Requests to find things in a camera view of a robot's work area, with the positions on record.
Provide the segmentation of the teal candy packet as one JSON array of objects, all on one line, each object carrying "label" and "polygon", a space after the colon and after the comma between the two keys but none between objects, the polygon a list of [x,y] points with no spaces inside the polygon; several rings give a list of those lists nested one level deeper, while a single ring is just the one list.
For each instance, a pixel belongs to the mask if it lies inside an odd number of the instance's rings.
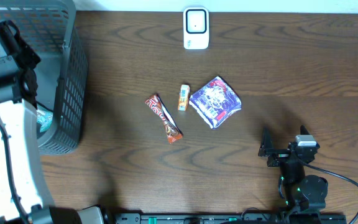
[{"label": "teal candy packet", "polygon": [[52,125],[53,113],[50,111],[37,110],[37,123],[40,125],[40,132],[46,132]]}]

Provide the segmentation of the purple snack packet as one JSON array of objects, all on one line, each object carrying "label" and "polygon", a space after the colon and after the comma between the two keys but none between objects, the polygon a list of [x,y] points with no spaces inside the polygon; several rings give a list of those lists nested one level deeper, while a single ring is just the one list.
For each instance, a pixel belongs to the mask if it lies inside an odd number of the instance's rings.
[{"label": "purple snack packet", "polygon": [[189,104],[205,123],[216,129],[230,116],[242,109],[242,102],[235,91],[216,76],[190,96]]}]

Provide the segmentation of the red orange snack bar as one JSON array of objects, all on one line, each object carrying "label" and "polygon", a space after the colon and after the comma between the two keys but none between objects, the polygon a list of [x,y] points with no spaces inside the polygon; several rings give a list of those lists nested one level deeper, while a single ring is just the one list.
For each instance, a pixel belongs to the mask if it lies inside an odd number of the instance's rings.
[{"label": "red orange snack bar", "polygon": [[145,104],[162,120],[170,144],[182,139],[183,135],[158,95],[150,96]]}]

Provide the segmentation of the small orange white box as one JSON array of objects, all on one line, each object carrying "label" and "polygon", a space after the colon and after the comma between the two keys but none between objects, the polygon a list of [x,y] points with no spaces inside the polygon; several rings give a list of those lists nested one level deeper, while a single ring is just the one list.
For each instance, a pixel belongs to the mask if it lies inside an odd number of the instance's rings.
[{"label": "small orange white box", "polygon": [[178,99],[178,111],[186,111],[189,102],[190,86],[182,84]]}]

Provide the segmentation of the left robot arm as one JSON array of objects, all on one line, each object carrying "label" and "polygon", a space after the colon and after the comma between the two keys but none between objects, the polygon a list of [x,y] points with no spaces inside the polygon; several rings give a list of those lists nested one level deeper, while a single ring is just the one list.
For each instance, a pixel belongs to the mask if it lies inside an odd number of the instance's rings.
[{"label": "left robot arm", "polygon": [[0,21],[0,223],[104,223],[98,206],[56,207],[37,143],[40,57],[12,21]]}]

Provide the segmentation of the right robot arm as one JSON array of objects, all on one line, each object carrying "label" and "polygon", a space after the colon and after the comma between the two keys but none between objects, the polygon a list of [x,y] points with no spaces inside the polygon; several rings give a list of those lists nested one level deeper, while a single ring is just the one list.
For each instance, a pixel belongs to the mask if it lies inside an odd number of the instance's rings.
[{"label": "right robot arm", "polygon": [[303,125],[285,149],[274,147],[270,132],[263,129],[258,156],[266,157],[269,167],[280,168],[278,191],[287,205],[277,215],[279,221],[321,223],[319,211],[326,206],[328,181],[305,174],[305,166],[315,159],[318,149],[319,144]]}]

